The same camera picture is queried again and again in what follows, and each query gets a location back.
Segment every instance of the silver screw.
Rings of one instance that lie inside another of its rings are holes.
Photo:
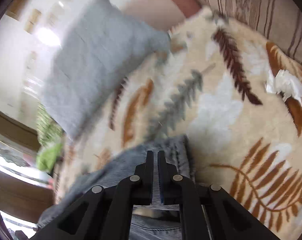
[[[138,175],[132,175],[132,176],[130,177],[130,180],[133,181],[133,182],[139,181],[139,180],[140,180],[140,177],[139,177]]]
[[[173,176],[173,180],[175,181],[181,181],[183,179],[183,177],[181,175],[174,175]]]
[[[212,184],[211,185],[211,190],[213,190],[213,191],[219,191],[220,189],[221,189],[220,185],[217,185],[217,184]]]
[[[92,188],[92,192],[93,193],[100,193],[102,191],[102,187],[101,186],[94,186]]]

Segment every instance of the white wall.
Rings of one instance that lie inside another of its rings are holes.
[[[57,3],[63,1],[63,10],[57,12]],[[54,32],[62,40],[71,24],[77,19],[91,0],[29,0],[19,21],[4,15],[0,20],[0,111],[8,116],[34,128],[37,100],[22,94],[23,80],[26,78],[30,53],[36,52],[37,58],[32,75],[44,80],[50,72],[51,59],[58,48],[43,45],[34,34],[24,31],[33,9],[42,15],[36,30],[48,25],[48,15],[58,15],[53,27]],[[121,7],[128,0],[110,0]]]

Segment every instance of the white leaf print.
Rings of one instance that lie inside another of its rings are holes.
[[[214,52],[219,50],[219,46],[215,41],[209,41],[205,46],[205,61],[208,61]]]
[[[233,80],[224,73],[213,94],[199,97],[198,117],[187,131],[190,145],[205,154],[215,154],[231,141],[229,126],[234,124],[243,108],[242,101],[232,99],[233,91]]]
[[[266,75],[271,69],[268,55],[265,46],[255,45],[252,42],[244,42],[246,51],[242,52],[243,65],[252,66],[250,70],[251,75]]]

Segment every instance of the gray pillow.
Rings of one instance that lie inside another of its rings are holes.
[[[120,84],[154,51],[169,51],[166,32],[95,0],[68,34],[40,98],[71,139]]]

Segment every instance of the gray cloth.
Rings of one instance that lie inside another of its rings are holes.
[[[95,0],[68,34],[40,98],[48,114],[75,139],[121,80],[170,37]]]
[[[186,136],[141,144],[135,148],[124,151],[102,170],[79,177],[58,205],[51,206],[43,212],[39,219],[38,227],[44,227],[94,185],[101,185],[104,188],[112,187],[117,185],[122,179],[134,174],[135,167],[145,162],[148,150],[154,152],[153,197],[152,205],[149,207],[178,210],[177,205],[163,206],[160,203],[157,153],[159,150],[163,150],[165,152],[166,161],[174,164],[179,174],[194,180],[193,161],[188,150],[188,140]],[[172,221],[159,221],[133,215],[130,239],[182,239],[180,224]]]

